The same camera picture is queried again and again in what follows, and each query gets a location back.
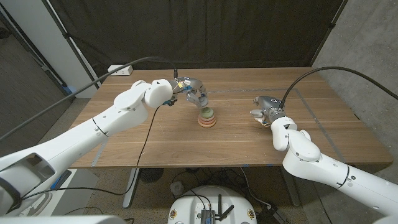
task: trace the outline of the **black cable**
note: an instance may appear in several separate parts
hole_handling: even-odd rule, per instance
[[[119,71],[119,70],[122,69],[122,68],[126,68],[126,67],[128,67],[128,66],[130,66],[130,65],[135,65],[135,64],[140,63],[140,62],[156,61],[156,60],[167,60],[167,59],[162,58],[162,57],[144,57],[144,58],[140,58],[140,59],[137,59],[137,60],[135,60],[135,61],[132,61],[132,62],[130,62],[130,63],[127,63],[127,64],[125,64],[125,65],[122,65],[122,66],[120,66],[120,67],[118,67],[118,68],[116,68],[116,69],[114,69],[114,70],[112,70],[112,71],[110,71],[110,72],[104,74],[103,76],[97,78],[96,80],[94,80],[94,81],[90,82],[89,84],[85,85],[84,87],[80,88],[80,89],[77,90],[76,92],[74,92],[74,93],[72,93],[72,94],[70,94],[70,95],[64,97],[63,99],[59,100],[58,102],[54,103],[53,105],[49,106],[48,108],[46,108],[46,109],[42,110],[41,112],[37,113],[37,114],[34,115],[33,117],[31,117],[31,118],[29,118],[28,120],[24,121],[22,124],[16,126],[14,129],[12,129],[11,131],[9,131],[9,132],[7,132],[6,134],[4,134],[3,136],[1,136],[0,142],[3,141],[3,140],[5,140],[6,138],[8,138],[8,137],[9,137],[11,134],[13,134],[14,132],[20,130],[21,128],[23,128],[24,126],[26,126],[27,124],[29,124],[30,122],[32,122],[34,119],[36,119],[36,118],[38,118],[39,116],[42,116],[42,115],[45,114],[46,112],[50,111],[52,108],[54,108],[54,107],[60,105],[61,103],[63,103],[63,102],[66,101],[66,100],[69,100],[70,98],[75,97],[77,94],[83,92],[84,90],[86,90],[87,88],[91,87],[91,86],[94,85],[95,83],[98,83],[99,81],[104,80],[106,77],[110,76],[112,73],[117,72],[117,71]],[[166,62],[171,63],[171,64],[173,65],[173,68],[174,68],[174,77],[175,77],[175,76],[178,76],[178,71],[177,71],[177,68],[175,67],[175,65],[174,65],[172,62],[170,62],[169,60],[167,60]]]
[[[80,209],[84,209],[84,208],[95,208],[95,209],[98,209],[100,212],[101,212],[101,214],[102,215],[104,215],[104,213],[102,212],[102,210],[100,209],[100,208],[98,208],[98,207],[81,207],[81,208],[76,208],[76,209],[74,209],[74,210],[72,210],[72,211],[70,211],[70,212],[68,212],[68,213],[66,213],[66,214],[64,214],[64,215],[68,215],[69,213],[72,213],[72,212],[74,212],[74,211],[77,211],[77,210],[80,210]],[[134,218],[125,218],[124,219],[124,221],[134,221]]]
[[[98,207],[81,207],[81,208],[76,208],[76,209],[74,209],[74,210],[72,210],[72,211],[70,211],[70,212],[68,212],[68,213],[66,213],[66,214],[64,214],[64,215],[68,215],[69,213],[72,213],[72,212],[74,212],[74,211],[77,211],[77,210],[80,210],[80,209],[84,209],[84,208],[95,208],[95,209],[98,209],[98,210],[101,212],[101,214],[104,215],[104,213],[102,212],[102,210],[101,210],[100,208],[98,208]]]
[[[210,200],[209,200],[207,197],[202,196],[202,195],[198,195],[198,194],[196,194],[193,190],[191,190],[191,192],[192,192],[194,195],[198,196],[198,197],[204,197],[204,198],[209,202],[209,210],[211,211],[211,202],[210,202]]]
[[[173,178],[173,180],[172,180],[172,183],[174,183],[174,180],[175,180],[176,177],[178,177],[178,176],[181,175],[181,174],[185,174],[185,173],[187,173],[187,174],[193,174],[193,173],[189,173],[188,171],[183,171],[183,172],[181,172],[181,173],[178,173],[176,176],[174,176],[174,178]],[[198,184],[200,184],[200,181],[199,181],[198,177],[197,177],[195,174],[193,174],[193,175],[195,176],[195,178],[196,178]]]
[[[187,196],[198,197],[198,198],[200,199],[200,201],[202,202],[202,204],[203,204],[203,209],[206,210],[205,203],[204,203],[203,200],[200,198],[200,197],[205,197],[205,196],[202,196],[202,195],[195,195],[195,194],[193,194],[193,195],[183,195],[183,196],[179,197],[178,199],[180,199],[180,198],[182,198],[182,197],[187,197]]]
[[[142,152],[144,151],[145,145],[147,144],[148,137],[149,137],[149,133],[150,133],[150,130],[151,130],[151,128],[152,128],[152,124],[154,123],[156,112],[157,112],[157,110],[158,110],[159,108],[160,108],[160,107],[156,108],[155,113],[154,113],[154,116],[152,117],[152,121],[150,122],[150,126],[149,126],[149,130],[148,130],[147,137],[146,137],[146,139],[145,139],[144,145],[143,145],[143,147],[142,147],[142,149],[141,149],[141,152],[140,152],[139,157],[138,157],[138,160],[137,160],[137,165],[136,165],[136,168],[137,168],[137,169],[134,171],[134,176],[133,176],[133,179],[132,179],[132,181],[131,181],[130,187],[129,187],[125,192],[123,192],[123,193],[115,193],[115,192],[112,192],[112,191],[109,191],[109,190],[97,189],[97,188],[94,188],[94,187],[61,187],[61,188],[59,188],[59,189],[48,189],[48,190],[43,190],[43,191],[41,191],[41,192],[37,192],[37,193],[31,194],[31,195],[28,195],[28,196],[26,196],[26,197],[23,197],[23,198],[21,199],[21,202],[22,202],[23,200],[25,200],[25,199],[28,199],[28,198],[33,197],[33,196],[36,196],[36,195],[38,195],[38,194],[42,194],[42,193],[46,193],[46,192],[51,192],[51,191],[54,191],[54,190],[55,190],[55,191],[56,191],[56,190],[97,190],[97,191],[102,191],[102,192],[106,192],[106,193],[113,194],[113,195],[124,195],[124,194],[126,194],[127,192],[129,192],[129,190],[130,190],[131,187],[132,187],[132,184],[134,183],[134,179],[136,178],[136,172],[137,172],[137,170],[138,170],[138,163],[139,163],[139,160],[140,160],[140,158],[141,158],[141,156],[142,156]]]
[[[328,217],[328,219],[329,219],[329,222],[330,222],[331,224],[333,224],[333,222],[331,222],[331,220],[330,220],[330,217],[329,217],[329,214],[328,214],[328,212],[327,212],[327,211],[326,211],[326,209],[325,209],[325,206],[323,205],[323,202],[322,202],[321,196],[319,195],[319,193],[318,193],[318,190],[317,190],[317,188],[315,187],[315,184],[314,184],[313,182],[312,182],[312,185],[313,185],[313,188],[315,189],[315,191],[316,191],[316,193],[317,193],[317,196],[318,196],[318,198],[319,198],[319,201],[321,202],[321,205],[322,205],[323,211],[325,212],[326,216]]]
[[[307,76],[309,76],[309,75],[311,75],[311,74],[313,74],[313,73],[315,73],[315,72],[319,72],[319,71],[322,71],[322,70],[331,70],[331,69],[332,69],[332,70],[342,70],[342,71],[346,71],[346,72],[351,72],[351,73],[353,73],[353,74],[355,74],[355,75],[359,75],[360,77],[366,79],[367,81],[369,81],[369,82],[375,84],[375,85],[376,85],[377,87],[379,87],[381,90],[385,91],[388,95],[390,95],[390,96],[394,97],[396,100],[398,100],[398,96],[397,96],[395,93],[391,92],[391,91],[388,90],[386,87],[382,86],[380,83],[378,83],[378,82],[376,82],[375,80],[373,80],[372,78],[369,78],[368,76],[362,74],[361,72],[358,72],[358,71],[353,70],[353,69],[350,69],[350,68],[345,68],[345,67],[329,66],[329,67],[316,68],[316,69],[311,70],[311,71],[307,72],[306,74],[302,75],[302,76],[299,77],[298,79],[296,79],[296,81],[294,81],[293,84],[291,84],[291,86],[289,86],[289,88],[287,89],[287,91],[286,91],[286,93],[285,93],[285,95],[284,95],[284,97],[283,97],[283,99],[282,99],[282,101],[281,101],[281,103],[280,103],[280,105],[279,105],[279,108],[282,109],[282,108],[284,107],[285,102],[286,102],[287,95],[289,94],[289,92],[292,90],[292,88],[293,88],[300,80],[302,80],[303,78],[305,78],[305,77],[307,77]]]

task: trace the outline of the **gray wall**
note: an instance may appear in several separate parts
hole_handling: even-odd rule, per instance
[[[398,93],[398,2],[348,1],[313,67],[330,65],[363,72]],[[356,75],[337,71],[321,75],[394,156],[394,163],[377,175],[398,183],[398,101]],[[336,192],[323,202],[336,223],[349,223],[349,216],[356,223],[358,218],[365,223],[377,219],[374,212]]]

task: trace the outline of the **black curtain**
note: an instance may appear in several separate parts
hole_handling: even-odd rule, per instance
[[[50,2],[100,76],[146,56],[178,68],[307,67],[342,0]]]

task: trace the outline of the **green ring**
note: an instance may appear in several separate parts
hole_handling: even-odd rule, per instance
[[[209,119],[209,118],[211,118],[213,115],[214,115],[214,111],[213,111],[213,109],[211,109],[211,108],[206,107],[206,108],[202,108],[202,109],[200,110],[200,116],[201,116],[202,118]]]

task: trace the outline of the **white wall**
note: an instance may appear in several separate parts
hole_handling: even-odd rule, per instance
[[[41,0],[0,2],[71,90],[91,82]],[[76,97],[91,98],[95,92],[92,86]]]

